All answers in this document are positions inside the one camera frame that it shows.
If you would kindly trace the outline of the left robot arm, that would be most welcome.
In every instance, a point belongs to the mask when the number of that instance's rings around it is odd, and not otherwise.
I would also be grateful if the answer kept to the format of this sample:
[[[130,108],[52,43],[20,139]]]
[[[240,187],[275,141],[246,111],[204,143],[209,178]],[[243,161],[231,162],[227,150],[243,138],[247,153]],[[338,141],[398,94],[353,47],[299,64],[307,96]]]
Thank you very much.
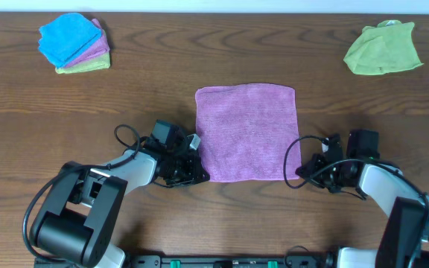
[[[158,178],[163,188],[209,181],[197,134],[161,120],[149,136],[127,129],[135,141],[120,157],[101,165],[67,162],[31,200],[22,237],[36,264],[126,267],[127,253],[111,243],[123,198]]]

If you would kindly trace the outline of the purple microfiber cloth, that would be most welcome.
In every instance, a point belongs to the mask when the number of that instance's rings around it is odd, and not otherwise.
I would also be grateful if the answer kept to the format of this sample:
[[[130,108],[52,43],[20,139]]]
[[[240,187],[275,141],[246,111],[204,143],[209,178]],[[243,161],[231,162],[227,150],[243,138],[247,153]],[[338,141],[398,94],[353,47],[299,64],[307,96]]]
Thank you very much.
[[[195,100],[199,152],[211,182],[297,179],[302,154],[294,89],[207,86]]]

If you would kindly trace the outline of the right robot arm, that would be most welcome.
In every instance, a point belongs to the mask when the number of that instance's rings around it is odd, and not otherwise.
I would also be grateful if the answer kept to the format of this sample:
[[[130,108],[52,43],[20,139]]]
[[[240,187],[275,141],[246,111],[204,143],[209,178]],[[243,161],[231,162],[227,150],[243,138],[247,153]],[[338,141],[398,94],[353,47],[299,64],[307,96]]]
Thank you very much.
[[[325,267],[429,267],[429,195],[380,158],[378,141],[371,130],[352,130],[346,149],[339,135],[321,138],[322,152],[296,169],[305,183],[332,194],[352,188],[353,196],[371,198],[388,218],[377,249],[342,247]]]

